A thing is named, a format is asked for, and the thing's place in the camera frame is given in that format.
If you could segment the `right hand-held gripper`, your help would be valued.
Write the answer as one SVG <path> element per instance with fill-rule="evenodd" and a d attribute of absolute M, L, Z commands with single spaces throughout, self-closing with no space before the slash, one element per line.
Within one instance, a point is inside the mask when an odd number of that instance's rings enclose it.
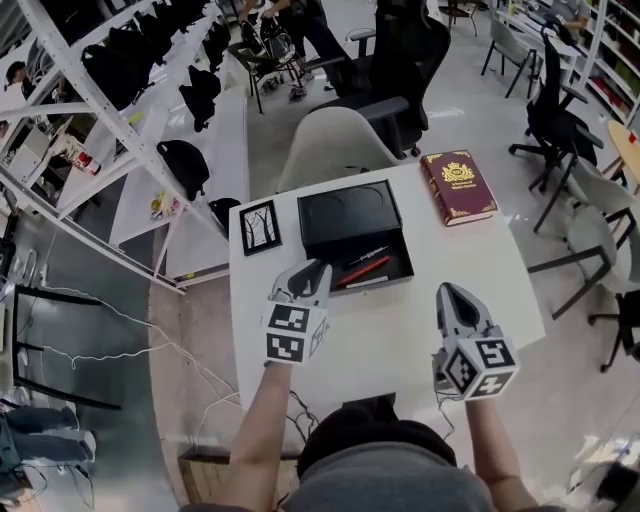
<path fill-rule="evenodd" d="M 488 308 L 454 283 L 439 286 L 436 307 L 443 343 L 433 355 L 435 391 L 463 401 L 502 394 L 519 371 L 519 358 L 511 339 L 493 326 Z"/>

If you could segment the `person's right forearm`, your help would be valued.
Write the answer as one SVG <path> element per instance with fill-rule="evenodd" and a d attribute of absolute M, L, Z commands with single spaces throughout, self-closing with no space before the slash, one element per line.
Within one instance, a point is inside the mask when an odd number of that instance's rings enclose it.
<path fill-rule="evenodd" d="M 476 475 L 489 489 L 499 512 L 538 506 L 521 477 L 520 465 L 494 400 L 465 403 Z"/>

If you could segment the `black high-back office chair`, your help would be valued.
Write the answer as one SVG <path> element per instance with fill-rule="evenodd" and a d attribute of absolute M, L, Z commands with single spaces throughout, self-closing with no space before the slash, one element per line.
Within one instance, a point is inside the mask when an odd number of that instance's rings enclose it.
<path fill-rule="evenodd" d="M 317 106 L 361 114 L 399 160 L 417 157 L 429 129 L 423 99 L 451 43 L 448 28 L 427 14 L 426 0 L 379 0 L 373 54 L 353 63 L 351 94 Z"/>

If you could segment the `red pen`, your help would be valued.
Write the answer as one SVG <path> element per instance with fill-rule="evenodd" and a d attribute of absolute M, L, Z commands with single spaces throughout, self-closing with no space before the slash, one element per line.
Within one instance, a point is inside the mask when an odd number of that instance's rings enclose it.
<path fill-rule="evenodd" d="M 337 287 L 346 287 L 347 285 L 350 285 L 352 283 L 355 283 L 358 279 L 362 278 L 363 276 L 366 276 L 374 271 L 376 271 L 379 268 L 384 267 L 389 261 L 391 260 L 390 256 L 384 256 L 372 263 L 370 263 L 369 265 L 356 270 L 355 272 L 343 277 L 342 279 L 340 279 L 337 283 L 336 286 Z"/>

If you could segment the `black metal frame stand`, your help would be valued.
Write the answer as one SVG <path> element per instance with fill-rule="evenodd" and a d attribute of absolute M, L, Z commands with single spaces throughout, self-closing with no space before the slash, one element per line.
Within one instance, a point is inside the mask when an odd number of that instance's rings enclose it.
<path fill-rule="evenodd" d="M 81 306 L 97 306 L 100 307 L 102 303 L 96 299 L 88 298 L 88 297 L 80 297 L 78 295 L 69 295 L 65 293 L 60 293 L 59 291 L 51 291 L 44 289 L 37 289 L 32 287 L 27 287 L 24 285 L 16 285 L 13 291 L 13 301 L 11 307 L 11 332 L 9 335 L 9 339 L 11 342 L 11 362 L 12 362 L 12 383 L 17 387 L 22 387 L 28 391 L 37 392 L 44 396 L 58 399 L 61 401 L 72 402 L 76 405 L 102 409 L 102 410 L 110 410 L 110 411 L 121 411 L 122 407 L 120 405 L 95 400 L 92 398 L 63 392 L 61 390 L 55 389 L 53 387 L 47 386 L 43 383 L 39 383 L 32 379 L 29 379 L 25 376 L 22 376 L 19 369 L 19 354 L 22 350 L 28 351 L 36 351 L 41 355 L 44 354 L 45 349 L 40 346 L 35 346 L 30 343 L 20 341 L 19 336 L 21 330 L 18 329 L 18 320 L 20 317 L 20 309 L 19 304 L 22 297 L 30 297 L 33 299 L 33 302 L 36 302 L 39 299 L 43 299 L 51 302 L 59 302 L 65 304 L 72 305 L 81 305 Z"/>

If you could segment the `black pen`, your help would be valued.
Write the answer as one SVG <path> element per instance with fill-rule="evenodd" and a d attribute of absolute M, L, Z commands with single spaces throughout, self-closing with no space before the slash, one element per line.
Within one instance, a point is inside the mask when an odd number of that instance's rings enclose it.
<path fill-rule="evenodd" d="M 349 267 L 357 266 L 357 265 L 359 265 L 360 263 L 362 263 L 362 262 L 364 262 L 364 261 L 366 261 L 366 260 L 368 260 L 368 259 L 372 258 L 372 257 L 373 257 L 373 256 L 375 256 L 376 254 L 378 254 L 378 253 L 381 253 L 381 252 L 385 251 L 388 247 L 389 247 L 389 246 L 388 246 L 388 245 L 386 245 L 386 246 L 382 246 L 382 247 L 379 247 L 379 248 L 373 249 L 373 250 L 371 250 L 371 251 L 369 251 L 369 252 L 365 253 L 364 255 L 359 256 L 359 257 L 358 257 L 358 258 L 356 258 L 355 260 L 353 260 L 353 261 L 349 262 L 349 263 L 347 264 L 347 267 L 349 268 Z"/>

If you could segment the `wooden pallet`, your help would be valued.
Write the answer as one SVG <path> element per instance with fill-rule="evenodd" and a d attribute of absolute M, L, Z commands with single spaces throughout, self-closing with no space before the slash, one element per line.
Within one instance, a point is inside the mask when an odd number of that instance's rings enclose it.
<path fill-rule="evenodd" d="M 298 486 L 297 462 L 297 454 L 281 456 L 273 512 L 283 512 L 284 503 Z M 213 503 L 228 472 L 229 454 L 218 449 L 198 453 L 191 448 L 178 457 L 177 463 L 188 503 Z"/>

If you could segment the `person's left forearm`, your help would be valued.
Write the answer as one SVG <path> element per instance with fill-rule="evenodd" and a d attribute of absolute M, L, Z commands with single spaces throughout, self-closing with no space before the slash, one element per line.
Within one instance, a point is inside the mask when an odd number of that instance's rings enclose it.
<path fill-rule="evenodd" d="M 272 362 L 231 446 L 219 503 L 270 512 L 284 441 L 292 367 Z"/>

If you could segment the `person's black trousers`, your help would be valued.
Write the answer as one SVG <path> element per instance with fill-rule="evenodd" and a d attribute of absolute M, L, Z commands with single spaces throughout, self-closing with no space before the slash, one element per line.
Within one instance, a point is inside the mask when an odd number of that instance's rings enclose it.
<path fill-rule="evenodd" d="M 415 445 L 457 465 L 454 450 L 429 426 L 399 419 L 394 410 L 395 394 L 345 402 L 323 419 L 310 434 L 297 464 L 302 477 L 320 460 L 343 450 L 382 442 Z"/>

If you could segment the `grey chair with thin legs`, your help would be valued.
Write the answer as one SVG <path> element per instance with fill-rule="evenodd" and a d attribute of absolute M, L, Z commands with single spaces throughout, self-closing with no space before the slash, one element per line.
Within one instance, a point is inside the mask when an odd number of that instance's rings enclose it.
<path fill-rule="evenodd" d="M 492 18 L 490 23 L 491 44 L 489 46 L 481 75 L 484 76 L 491 57 L 494 53 L 500 55 L 500 74 L 505 71 L 507 62 L 516 67 L 516 74 L 512 80 L 505 97 L 509 98 L 515 85 L 525 70 L 529 70 L 527 95 L 531 98 L 534 90 L 534 82 L 538 77 L 538 62 L 541 57 L 541 51 L 536 45 L 529 46 L 521 41 L 514 32 L 503 22 Z"/>

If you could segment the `black mesh office chair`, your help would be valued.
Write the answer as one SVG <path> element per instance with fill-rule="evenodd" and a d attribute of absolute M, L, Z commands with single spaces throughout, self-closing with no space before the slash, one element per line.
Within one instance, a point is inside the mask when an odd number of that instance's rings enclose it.
<path fill-rule="evenodd" d="M 575 89 L 561 83 L 560 56 L 550 41 L 552 33 L 558 34 L 563 43 L 572 43 L 569 31 L 555 22 L 545 23 L 540 30 L 545 51 L 545 78 L 536 98 L 527 105 L 527 133 L 538 144 L 512 144 L 508 148 L 510 154 L 524 151 L 545 159 L 545 171 L 534 183 L 542 193 L 547 189 L 551 172 L 562 166 L 567 155 L 582 157 L 595 165 L 595 150 L 604 147 L 603 141 L 591 133 L 587 123 L 568 110 L 572 101 L 586 103 L 587 99 Z"/>

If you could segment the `beige shell chair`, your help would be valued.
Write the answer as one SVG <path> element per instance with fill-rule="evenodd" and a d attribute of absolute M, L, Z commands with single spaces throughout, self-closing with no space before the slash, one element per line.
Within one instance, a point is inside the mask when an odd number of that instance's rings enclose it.
<path fill-rule="evenodd" d="M 344 107 L 323 108 L 299 123 L 276 192 L 399 164 L 360 113 Z"/>

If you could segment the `black box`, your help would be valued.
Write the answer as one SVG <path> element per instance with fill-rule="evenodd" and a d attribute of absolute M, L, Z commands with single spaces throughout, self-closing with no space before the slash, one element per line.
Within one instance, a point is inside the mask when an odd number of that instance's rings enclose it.
<path fill-rule="evenodd" d="M 402 217 L 387 180 L 300 197 L 298 211 L 307 257 L 333 268 L 333 294 L 405 282 L 414 276 Z M 359 256 L 386 245 L 385 251 L 347 267 Z M 384 256 L 391 257 L 384 267 L 346 287 L 336 286 L 343 277 Z"/>

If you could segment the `red and white package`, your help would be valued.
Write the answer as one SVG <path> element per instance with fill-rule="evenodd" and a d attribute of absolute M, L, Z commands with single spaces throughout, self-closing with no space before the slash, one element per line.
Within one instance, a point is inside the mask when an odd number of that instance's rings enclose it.
<path fill-rule="evenodd" d="M 88 172 L 92 176 L 99 174 L 102 169 L 101 162 L 84 151 L 77 155 L 75 165 L 81 171 Z"/>

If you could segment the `grey chair with black legs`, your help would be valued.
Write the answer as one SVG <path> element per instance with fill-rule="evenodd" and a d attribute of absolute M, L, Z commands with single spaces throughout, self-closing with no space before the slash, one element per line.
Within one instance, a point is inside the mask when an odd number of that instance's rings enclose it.
<path fill-rule="evenodd" d="M 581 203 L 566 228 L 569 250 L 563 256 L 528 269 L 531 274 L 576 264 L 584 284 L 551 314 L 559 319 L 597 285 L 616 296 L 640 291 L 640 221 L 634 209 L 640 197 L 605 178 L 588 160 L 579 157 L 569 171 Z"/>

